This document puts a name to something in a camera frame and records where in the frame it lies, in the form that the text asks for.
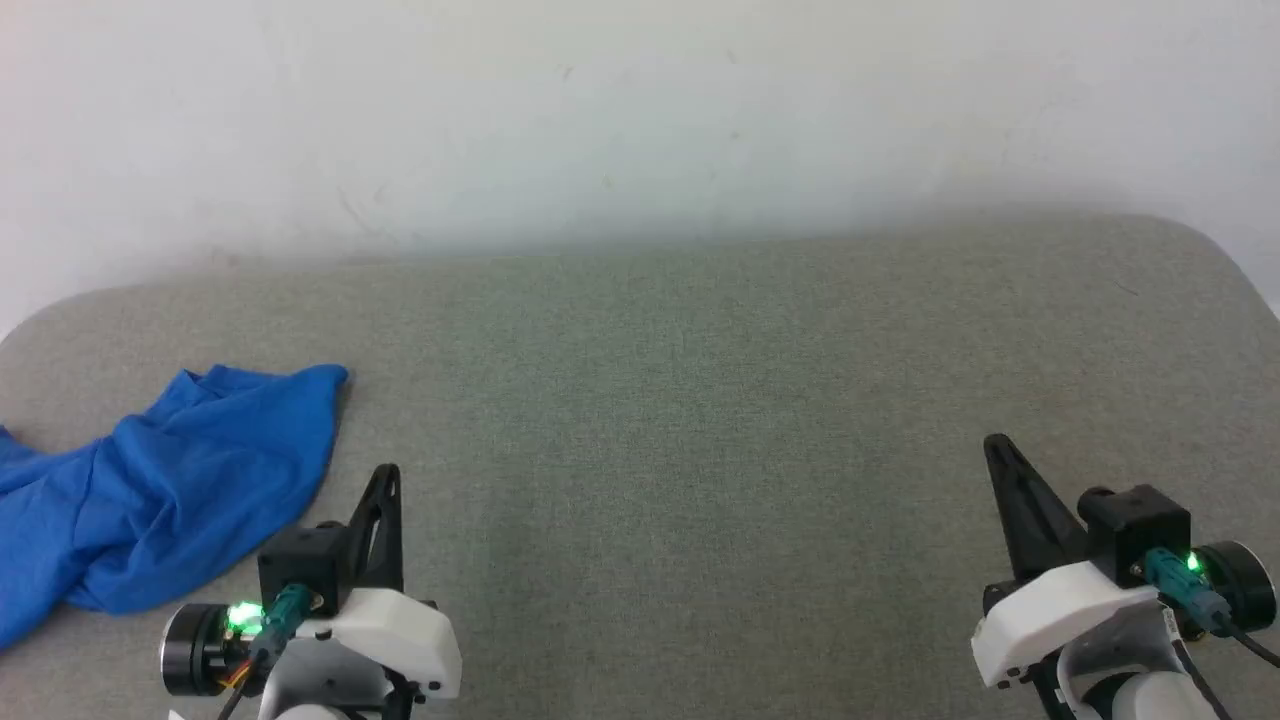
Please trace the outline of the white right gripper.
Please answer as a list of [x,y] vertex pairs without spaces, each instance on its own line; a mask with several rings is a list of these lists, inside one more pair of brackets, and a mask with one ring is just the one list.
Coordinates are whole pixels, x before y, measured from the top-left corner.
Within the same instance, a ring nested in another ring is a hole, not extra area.
[[1037,578],[978,621],[972,656],[983,685],[1006,682],[1011,670],[1025,676],[1036,665],[1059,691],[1084,691],[1089,680],[1125,671],[1162,676],[1166,626],[1156,588],[1121,588],[1079,562],[1085,529],[1007,436],[987,436],[984,456],[1012,577]]

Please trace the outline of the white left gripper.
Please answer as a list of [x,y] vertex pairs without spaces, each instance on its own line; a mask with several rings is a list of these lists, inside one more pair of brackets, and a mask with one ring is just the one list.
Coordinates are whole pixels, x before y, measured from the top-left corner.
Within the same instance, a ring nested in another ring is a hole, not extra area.
[[390,673],[429,700],[460,697],[463,660],[451,620],[398,592],[402,532],[401,470],[383,464],[348,523],[352,587],[372,588],[352,591],[334,618],[300,625],[270,671],[273,701],[380,701]]

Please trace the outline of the blue shorts with white trim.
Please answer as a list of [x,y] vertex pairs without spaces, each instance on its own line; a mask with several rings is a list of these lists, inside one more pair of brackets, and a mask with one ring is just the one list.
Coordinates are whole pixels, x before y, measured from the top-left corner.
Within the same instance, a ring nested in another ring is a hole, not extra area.
[[0,425],[0,652],[63,605],[170,603],[298,520],[326,475],[348,377],[335,364],[180,372],[150,407],[61,454]]

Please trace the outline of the grey fabric sofa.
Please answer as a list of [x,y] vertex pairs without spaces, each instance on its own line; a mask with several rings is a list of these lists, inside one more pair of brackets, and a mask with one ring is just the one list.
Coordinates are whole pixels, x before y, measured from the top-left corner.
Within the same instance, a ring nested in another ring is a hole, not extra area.
[[110,290],[0,341],[58,452],[180,370],[349,370],[306,519],[402,471],[463,689],[413,720],[1033,720],[969,638],[1010,575],[982,452],[1149,483],[1280,580],[1280,320],[1206,234],[1044,215]]

